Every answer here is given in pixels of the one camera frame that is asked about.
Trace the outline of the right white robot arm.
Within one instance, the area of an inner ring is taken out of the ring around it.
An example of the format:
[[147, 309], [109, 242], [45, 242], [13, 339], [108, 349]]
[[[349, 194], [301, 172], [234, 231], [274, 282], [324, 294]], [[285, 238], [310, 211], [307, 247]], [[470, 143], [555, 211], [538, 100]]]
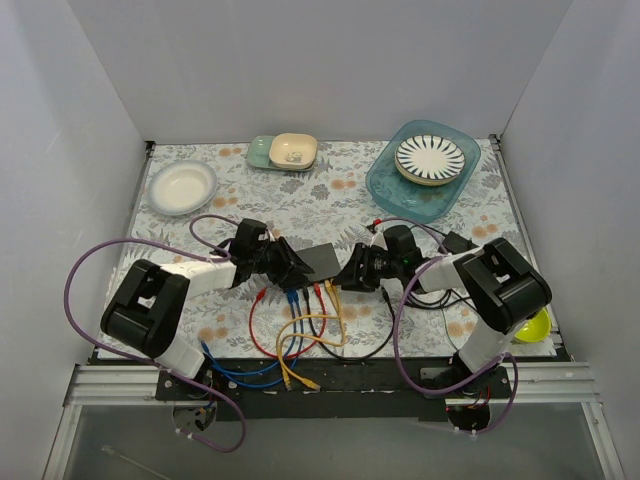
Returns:
[[413, 232], [395, 225], [376, 233], [369, 245], [358, 243], [334, 279], [344, 290], [371, 292], [383, 279], [404, 287], [396, 311], [401, 319], [409, 295], [464, 289], [479, 315], [451, 367], [438, 378], [443, 390], [475, 397], [489, 384], [488, 370], [503, 358], [517, 331], [552, 300], [548, 283], [506, 239], [498, 238], [465, 252], [427, 258]]

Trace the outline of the black network switch box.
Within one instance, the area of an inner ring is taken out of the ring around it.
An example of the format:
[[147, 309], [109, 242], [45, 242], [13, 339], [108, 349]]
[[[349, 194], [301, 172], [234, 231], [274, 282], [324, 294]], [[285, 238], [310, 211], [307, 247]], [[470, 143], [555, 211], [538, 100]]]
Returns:
[[341, 271], [335, 249], [331, 243], [325, 243], [297, 251], [301, 260], [313, 269], [306, 273], [307, 283], [319, 283], [332, 279]]

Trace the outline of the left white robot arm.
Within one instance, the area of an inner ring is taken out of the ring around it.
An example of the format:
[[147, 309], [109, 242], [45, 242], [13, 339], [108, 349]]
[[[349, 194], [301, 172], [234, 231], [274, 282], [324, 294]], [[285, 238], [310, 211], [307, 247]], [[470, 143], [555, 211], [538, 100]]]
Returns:
[[265, 223], [244, 219], [235, 236], [212, 246], [206, 259], [173, 264], [135, 261], [101, 318], [101, 331], [178, 374], [180, 390], [200, 400], [211, 392], [213, 377], [202, 368], [204, 354], [177, 333], [186, 301], [230, 290], [254, 274], [288, 286], [313, 273]]

